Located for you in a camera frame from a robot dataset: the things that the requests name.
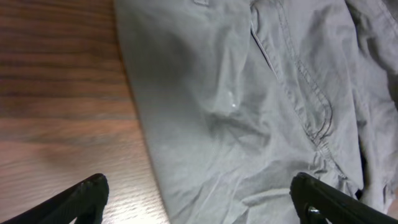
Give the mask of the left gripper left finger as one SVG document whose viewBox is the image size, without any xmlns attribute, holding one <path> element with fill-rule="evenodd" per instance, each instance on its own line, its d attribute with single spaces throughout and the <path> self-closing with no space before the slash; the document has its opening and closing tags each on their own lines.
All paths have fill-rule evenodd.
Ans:
<svg viewBox="0 0 398 224">
<path fill-rule="evenodd" d="M 109 185 L 97 173 L 2 224 L 101 224 Z"/>
</svg>

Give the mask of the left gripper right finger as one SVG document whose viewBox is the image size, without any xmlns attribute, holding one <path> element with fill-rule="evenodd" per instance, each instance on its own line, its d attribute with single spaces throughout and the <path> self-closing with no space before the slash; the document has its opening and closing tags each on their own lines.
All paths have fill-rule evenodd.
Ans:
<svg viewBox="0 0 398 224">
<path fill-rule="evenodd" d="M 290 196 L 300 224 L 397 224 L 396 219 L 304 172 L 292 179 Z"/>
</svg>

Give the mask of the grey shorts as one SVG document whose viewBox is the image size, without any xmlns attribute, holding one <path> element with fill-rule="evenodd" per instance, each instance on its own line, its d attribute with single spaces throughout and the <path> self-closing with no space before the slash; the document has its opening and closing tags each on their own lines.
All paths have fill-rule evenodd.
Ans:
<svg viewBox="0 0 398 224">
<path fill-rule="evenodd" d="M 386 213 L 397 190 L 397 2 L 118 0 L 170 223 L 298 223 L 308 173 Z"/>
</svg>

